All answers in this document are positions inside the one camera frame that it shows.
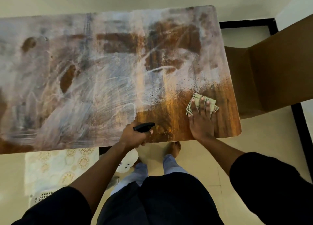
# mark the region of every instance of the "light blue pants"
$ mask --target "light blue pants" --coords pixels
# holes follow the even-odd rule
[[[164,175],[170,174],[172,172],[183,172],[188,173],[184,168],[179,166],[176,163],[175,158],[168,154],[163,158],[163,169]],[[148,168],[146,164],[138,163],[135,166],[135,170],[126,176],[120,183],[115,186],[114,190],[111,192],[111,195],[118,192],[123,187],[127,186],[131,182],[136,182],[139,186],[143,184],[143,181],[148,177]]]

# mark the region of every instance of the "leg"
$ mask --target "leg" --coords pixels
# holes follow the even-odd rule
[[[167,154],[163,158],[164,175],[170,174],[172,172],[188,173],[184,168],[179,166],[175,160],[181,149],[182,147],[180,142],[171,142],[169,144]]]
[[[117,186],[111,192],[111,195],[118,192],[123,187],[127,186],[131,182],[136,182],[139,186],[143,184],[143,181],[148,177],[148,168],[146,164],[143,164],[140,160],[135,163],[135,170],[122,179]]]

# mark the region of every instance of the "folded cloth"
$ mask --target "folded cloth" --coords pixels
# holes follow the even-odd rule
[[[188,106],[186,108],[186,115],[190,114],[193,116],[193,112],[191,110],[191,100],[194,99],[195,100],[195,104],[196,104],[196,107],[197,109],[199,109],[199,105],[200,105],[200,99],[201,97],[204,97],[204,102],[207,102],[209,101],[210,102],[210,114],[212,115],[212,112],[216,112],[219,107],[217,105],[215,105],[216,103],[216,100],[212,99],[212,98],[209,98],[209,97],[206,97],[206,96],[202,96],[200,94],[197,94],[197,93],[194,93],[193,97],[190,99],[189,103],[188,103]]]

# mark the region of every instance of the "brown chair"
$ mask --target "brown chair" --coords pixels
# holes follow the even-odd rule
[[[249,48],[225,50],[241,119],[313,98],[313,14]]]

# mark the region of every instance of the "bare foot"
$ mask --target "bare foot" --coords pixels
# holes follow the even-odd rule
[[[142,161],[140,160],[140,158],[137,159],[137,161],[134,163],[134,165],[132,166],[132,168],[134,168],[138,163],[142,163]]]
[[[177,142],[170,142],[168,144],[166,155],[171,154],[171,155],[173,155],[174,158],[176,158],[181,149],[182,149],[182,146],[180,145],[180,142],[178,142],[178,141]]]

